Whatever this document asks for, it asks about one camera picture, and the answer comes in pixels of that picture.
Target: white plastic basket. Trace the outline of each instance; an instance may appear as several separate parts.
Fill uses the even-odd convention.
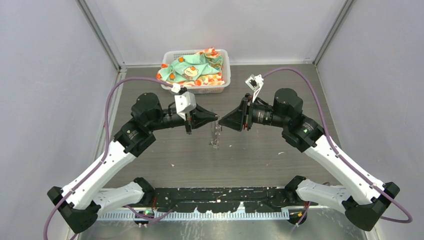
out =
[[[181,56],[184,55],[193,55],[195,53],[198,53],[202,51],[200,50],[179,50],[179,51],[169,51],[165,53],[163,56],[162,63],[164,64],[171,64],[173,61],[178,59]],[[222,80],[225,82],[222,85],[212,85],[212,86],[188,86],[187,89],[189,92],[193,94],[219,94],[224,91],[224,88],[230,85],[230,77],[231,77],[231,71],[230,71],[230,60],[228,58],[228,53],[224,49],[215,49],[218,53],[222,56]],[[162,85],[163,89],[169,90],[171,92],[171,88]]]

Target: reflective floor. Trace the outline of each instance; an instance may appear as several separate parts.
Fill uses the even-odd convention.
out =
[[[137,227],[133,221],[98,221],[80,240],[365,240],[365,232],[330,208],[311,208],[290,231],[286,220],[163,221]]]

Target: cartoon print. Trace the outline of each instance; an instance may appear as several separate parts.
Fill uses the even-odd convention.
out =
[[[217,61],[216,63],[210,64],[212,68],[219,70],[221,68],[221,60]]]
[[[186,79],[193,80],[193,77],[199,74],[199,70],[197,70],[194,66],[189,66],[184,70],[184,74],[182,76]]]

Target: white wall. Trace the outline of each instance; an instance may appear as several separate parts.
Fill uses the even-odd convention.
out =
[[[400,187],[414,221],[380,220],[383,240],[423,239],[424,1],[356,1],[318,65],[343,149]],[[391,206],[386,216],[406,219]]]
[[[215,47],[233,64],[315,59],[344,0],[90,0],[127,65]]]
[[[0,239],[39,240],[63,186],[93,160],[116,71],[75,0],[0,2]],[[57,213],[51,240],[63,240]]]

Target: cartoon chick face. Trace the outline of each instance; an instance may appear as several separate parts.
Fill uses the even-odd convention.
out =
[[[195,77],[198,75],[199,70],[197,70],[194,66],[190,66],[184,70],[184,73],[187,74],[187,76]]]

